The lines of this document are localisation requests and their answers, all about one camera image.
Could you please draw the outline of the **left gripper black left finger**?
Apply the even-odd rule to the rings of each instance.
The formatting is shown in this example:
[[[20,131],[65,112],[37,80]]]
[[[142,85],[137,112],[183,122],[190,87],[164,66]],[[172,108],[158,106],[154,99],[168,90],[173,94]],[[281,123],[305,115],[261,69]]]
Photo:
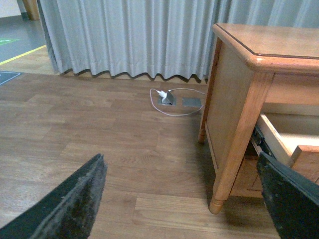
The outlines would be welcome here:
[[[87,239],[108,165],[95,155],[30,209],[1,228],[2,239]]]

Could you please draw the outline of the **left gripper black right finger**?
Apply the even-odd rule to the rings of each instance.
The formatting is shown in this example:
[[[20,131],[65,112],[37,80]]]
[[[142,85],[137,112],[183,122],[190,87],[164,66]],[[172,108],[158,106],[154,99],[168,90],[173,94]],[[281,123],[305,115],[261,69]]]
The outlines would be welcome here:
[[[263,152],[257,170],[265,205],[280,238],[317,239],[319,186]]]

